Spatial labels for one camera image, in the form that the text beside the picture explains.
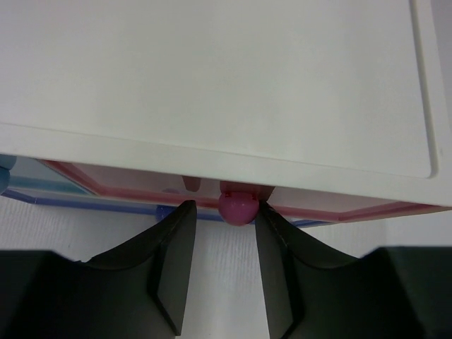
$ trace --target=pink plastic ball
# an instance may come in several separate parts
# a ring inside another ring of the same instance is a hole
[[[250,223],[256,217],[259,202],[250,193],[222,193],[218,201],[218,211],[225,222],[234,226]]]

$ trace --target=pink trim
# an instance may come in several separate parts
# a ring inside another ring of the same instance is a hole
[[[67,162],[57,162],[50,160],[41,160],[46,166],[54,171],[68,177],[70,180],[92,191],[98,196],[110,198],[123,198],[135,201],[147,201],[150,203],[166,203],[170,205],[179,205],[185,200],[195,200],[196,204],[202,208],[218,209],[218,199],[202,198],[184,194],[154,193],[149,191],[140,191],[137,189],[118,189],[114,187],[105,187],[98,184],[94,179],[86,175],[83,171]],[[438,206],[424,205],[419,203],[388,203],[385,205],[351,210],[348,212],[336,213],[322,210],[307,210],[303,208],[293,208],[285,206],[273,206],[280,214],[287,217],[304,218],[310,220],[322,220],[328,222],[351,222],[358,220],[369,220],[384,218],[389,215],[409,215],[424,210],[428,213]]]

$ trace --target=white surface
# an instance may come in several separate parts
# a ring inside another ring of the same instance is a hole
[[[155,223],[143,215],[33,206],[0,197],[0,249],[53,249],[86,261]],[[307,232],[362,256],[384,244],[384,221]],[[253,226],[198,222],[181,339],[266,339],[268,327]]]
[[[449,126],[452,130],[452,1],[434,0],[432,10],[449,113]]]
[[[452,211],[393,218],[386,224],[386,238],[390,245],[452,245]]]
[[[408,0],[2,7],[2,122],[431,173]]]
[[[4,1],[0,152],[452,205],[415,3]]]

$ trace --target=blue plastic piece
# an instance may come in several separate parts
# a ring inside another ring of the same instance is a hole
[[[16,164],[17,157],[14,155],[4,155],[0,154],[0,167],[5,170],[10,170]]]
[[[6,198],[22,201],[23,203],[36,203],[36,198],[33,198],[32,196],[28,196],[23,193],[12,191],[10,189],[7,189],[1,195]]]
[[[9,171],[0,168],[0,194],[6,191],[9,185]]]
[[[160,222],[169,214],[171,214],[175,209],[176,208],[173,206],[157,205],[157,208],[155,209],[155,219],[157,220],[157,222]]]
[[[329,224],[331,224],[331,222],[318,221],[318,220],[297,220],[297,221],[292,222],[292,224],[297,226],[298,228],[303,228],[303,227],[329,225]]]

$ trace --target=blue trim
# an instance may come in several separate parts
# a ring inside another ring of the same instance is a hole
[[[86,203],[86,202],[82,202],[82,201],[65,201],[65,200],[50,199],[50,198],[36,198],[36,204],[42,205],[42,206],[82,208],[85,210],[106,210],[109,212],[134,213],[134,214],[142,214],[142,215],[155,215],[155,210],[156,210],[156,206],[149,207],[149,208],[133,207],[133,206],[118,206],[118,205],[107,205],[107,204],[103,204],[103,203]],[[219,215],[202,214],[202,213],[198,213],[198,219],[223,221],[223,219]]]
[[[80,189],[72,182],[54,182],[52,180],[11,176],[9,186],[17,189],[37,189],[58,193],[88,195],[86,191]]]
[[[57,206],[57,207],[67,207],[67,208],[82,208],[84,210],[105,210],[109,212],[119,212],[119,213],[134,213],[134,214],[142,214],[142,215],[155,215],[156,209],[158,206],[152,207],[133,207],[133,206],[119,206],[119,205],[107,205],[103,203],[86,203],[83,201],[66,201],[66,200],[58,200],[58,199],[50,199],[50,198],[33,198],[32,196],[28,196],[26,194],[18,193],[7,189],[2,193],[2,196],[6,198],[11,198],[14,200],[19,200],[24,203],[34,203],[36,205],[42,206]],[[209,220],[209,221],[219,221],[224,222],[221,216],[216,214],[204,214],[198,213],[199,220]],[[317,221],[317,220],[297,220],[292,222],[294,226],[297,227],[313,227],[320,225],[328,225],[330,222],[326,221]]]
[[[319,221],[319,220],[297,220],[297,221],[293,221],[292,224],[301,228],[301,227],[329,225],[329,224],[331,224],[331,222]]]
[[[24,203],[36,203],[36,200],[37,200],[36,198],[33,198],[32,196],[28,196],[26,194],[15,192],[10,189],[7,189],[1,195],[6,198],[22,201]]]

